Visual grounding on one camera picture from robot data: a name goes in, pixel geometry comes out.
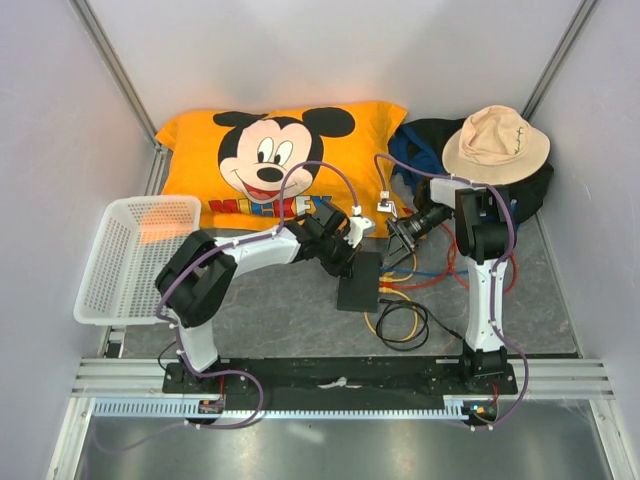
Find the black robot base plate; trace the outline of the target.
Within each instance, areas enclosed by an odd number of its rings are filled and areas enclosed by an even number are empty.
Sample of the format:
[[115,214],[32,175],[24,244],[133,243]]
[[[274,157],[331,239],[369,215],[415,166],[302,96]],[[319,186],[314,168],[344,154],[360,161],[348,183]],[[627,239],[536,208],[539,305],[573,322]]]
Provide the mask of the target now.
[[516,394],[513,366],[474,375],[459,357],[373,356],[317,358],[231,358],[213,365],[220,380],[191,374],[183,362],[167,365],[162,391],[170,394],[255,392],[254,376],[267,393],[367,388],[428,395]]

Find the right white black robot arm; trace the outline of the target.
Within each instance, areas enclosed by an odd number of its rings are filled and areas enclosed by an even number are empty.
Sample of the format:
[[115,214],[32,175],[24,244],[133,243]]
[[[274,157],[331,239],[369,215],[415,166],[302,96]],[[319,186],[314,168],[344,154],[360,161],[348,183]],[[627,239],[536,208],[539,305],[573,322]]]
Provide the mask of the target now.
[[419,182],[414,206],[413,214],[386,222],[384,265],[396,266],[417,250],[419,238],[454,221],[456,248],[466,262],[469,284],[469,320],[457,377],[465,391],[481,393],[494,380],[508,377],[502,305],[507,260],[516,244],[508,191],[427,178]]

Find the black TP-Link network switch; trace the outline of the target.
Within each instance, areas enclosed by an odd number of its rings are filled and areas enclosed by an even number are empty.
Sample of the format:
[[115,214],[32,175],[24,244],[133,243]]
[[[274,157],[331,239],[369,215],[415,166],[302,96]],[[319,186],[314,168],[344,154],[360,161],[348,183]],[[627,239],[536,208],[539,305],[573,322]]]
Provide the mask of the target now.
[[378,309],[381,254],[361,251],[356,254],[350,277],[341,277],[338,285],[339,311],[375,313]]

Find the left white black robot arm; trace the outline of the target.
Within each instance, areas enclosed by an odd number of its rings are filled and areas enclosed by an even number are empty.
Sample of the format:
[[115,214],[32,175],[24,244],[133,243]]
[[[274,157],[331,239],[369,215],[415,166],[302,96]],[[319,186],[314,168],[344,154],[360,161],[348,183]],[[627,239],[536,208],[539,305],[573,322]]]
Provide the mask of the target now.
[[177,330],[179,355],[187,365],[185,382],[198,393],[218,385],[213,317],[234,279],[311,259],[329,275],[349,278],[362,240],[374,229],[360,207],[347,215],[323,202],[313,213],[262,232],[235,237],[213,237],[204,230],[189,234],[155,279],[161,295],[156,316]]

